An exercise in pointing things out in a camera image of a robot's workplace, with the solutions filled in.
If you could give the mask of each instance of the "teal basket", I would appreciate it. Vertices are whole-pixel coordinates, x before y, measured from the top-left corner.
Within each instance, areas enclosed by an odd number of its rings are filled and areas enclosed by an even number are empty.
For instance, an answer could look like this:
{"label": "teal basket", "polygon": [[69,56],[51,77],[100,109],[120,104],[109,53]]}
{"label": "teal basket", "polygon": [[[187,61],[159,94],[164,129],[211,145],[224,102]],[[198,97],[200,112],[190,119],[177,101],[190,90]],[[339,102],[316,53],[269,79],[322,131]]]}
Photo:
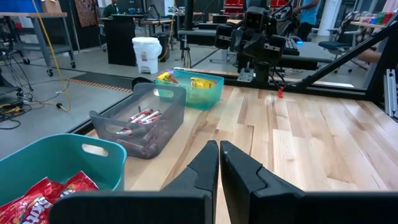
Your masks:
{"label": "teal basket", "polygon": [[[185,99],[185,106],[199,109],[208,110],[212,108],[221,99],[221,93],[224,87],[224,78],[213,75],[205,75],[196,72],[186,72],[183,70],[174,70],[174,77],[178,84],[156,80],[156,84],[160,85],[175,85],[187,89],[187,97]],[[217,84],[210,89],[196,88],[191,86],[191,78],[204,78],[213,80]],[[167,97],[166,91],[159,90],[159,96]]]}
{"label": "teal basket", "polygon": [[[86,152],[84,144],[102,147],[108,155]],[[126,156],[121,145],[101,139],[77,134],[43,138],[0,160],[0,206],[21,197],[44,177],[65,183],[81,170],[101,190],[123,190]]]}

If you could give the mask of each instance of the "cardboard box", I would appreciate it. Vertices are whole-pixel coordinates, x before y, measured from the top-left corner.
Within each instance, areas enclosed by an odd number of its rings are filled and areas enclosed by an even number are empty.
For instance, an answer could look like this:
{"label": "cardboard box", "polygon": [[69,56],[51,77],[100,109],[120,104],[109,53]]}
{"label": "cardboard box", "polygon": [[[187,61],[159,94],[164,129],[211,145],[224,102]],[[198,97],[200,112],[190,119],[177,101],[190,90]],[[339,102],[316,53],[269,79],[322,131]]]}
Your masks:
{"label": "cardboard box", "polygon": [[61,5],[58,0],[41,0],[43,12],[47,13],[62,13]]}

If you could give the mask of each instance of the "caster wheel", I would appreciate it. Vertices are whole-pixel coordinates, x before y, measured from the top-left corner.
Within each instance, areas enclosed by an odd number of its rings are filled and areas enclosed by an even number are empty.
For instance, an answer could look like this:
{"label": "caster wheel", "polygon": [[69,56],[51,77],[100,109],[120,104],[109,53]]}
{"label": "caster wheel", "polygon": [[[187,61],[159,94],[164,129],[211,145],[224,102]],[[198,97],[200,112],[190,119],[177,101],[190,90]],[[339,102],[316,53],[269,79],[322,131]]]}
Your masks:
{"label": "caster wheel", "polygon": [[52,68],[47,69],[47,74],[49,75],[49,77],[52,77],[54,75],[54,73],[52,72]]}
{"label": "caster wheel", "polygon": [[28,58],[24,58],[24,64],[25,65],[30,65],[30,60]]}

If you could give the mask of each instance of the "concrete floor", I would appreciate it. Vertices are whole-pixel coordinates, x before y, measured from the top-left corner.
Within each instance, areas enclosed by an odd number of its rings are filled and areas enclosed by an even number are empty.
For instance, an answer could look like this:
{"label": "concrete floor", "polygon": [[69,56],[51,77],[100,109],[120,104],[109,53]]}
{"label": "concrete floor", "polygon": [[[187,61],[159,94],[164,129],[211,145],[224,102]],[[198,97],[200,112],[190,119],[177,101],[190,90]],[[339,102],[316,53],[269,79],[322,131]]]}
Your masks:
{"label": "concrete floor", "polygon": [[[191,45],[192,65],[198,63],[195,68],[203,68],[210,70],[220,70],[227,72],[235,72],[236,68],[232,64],[222,65],[218,63],[210,63],[210,58],[221,58],[221,51],[214,47],[204,47]],[[151,77],[154,75],[139,74],[137,67],[128,67],[122,65],[108,64],[108,54],[100,48],[84,50],[76,53],[76,69],[70,66],[70,59],[67,55],[58,55],[57,59],[62,68],[63,76],[72,78],[85,72],[105,73],[109,75],[120,75],[125,77]],[[46,73],[47,67],[44,60],[37,52],[27,54],[30,58],[31,65],[21,65],[26,72],[35,90],[35,96],[38,100],[45,100],[55,95],[56,91],[62,90],[62,85],[54,70],[54,76],[48,77]],[[22,59],[16,55],[16,60],[21,62]],[[165,63],[159,63],[159,71],[167,68],[182,67],[180,60],[180,50],[178,44],[171,51],[170,58]],[[352,68],[351,74],[347,73],[347,69]],[[2,67],[4,77],[12,82],[11,73],[6,67]],[[292,78],[303,78],[313,74],[314,71],[303,71],[290,75]],[[366,72],[359,69],[356,65],[348,63],[343,66],[338,74],[329,74],[322,80],[328,82],[350,83],[355,87],[362,87]],[[101,111],[111,106],[113,103],[123,99],[128,94],[107,90],[103,88],[70,83],[70,94],[72,100],[72,110],[69,113],[58,110],[52,105],[46,105],[43,108],[33,110],[25,115],[17,118],[21,122],[21,126],[11,131],[0,130],[0,158],[30,144],[40,138],[51,134],[64,133],[71,128],[79,125],[89,118],[90,110]],[[61,102],[67,105],[65,94],[52,100],[53,103]],[[0,123],[0,127],[5,128],[13,125],[9,122]]]}

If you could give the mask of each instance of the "white trash can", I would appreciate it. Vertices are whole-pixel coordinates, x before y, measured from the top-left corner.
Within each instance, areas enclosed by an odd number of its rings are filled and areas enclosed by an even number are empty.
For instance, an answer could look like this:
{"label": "white trash can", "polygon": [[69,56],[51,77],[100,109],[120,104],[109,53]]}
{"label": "white trash can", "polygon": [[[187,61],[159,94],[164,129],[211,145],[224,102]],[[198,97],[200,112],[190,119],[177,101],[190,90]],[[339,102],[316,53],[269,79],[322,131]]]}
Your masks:
{"label": "white trash can", "polygon": [[138,72],[158,72],[158,56],[162,53],[159,40],[154,37],[135,37],[132,39],[136,53]]}

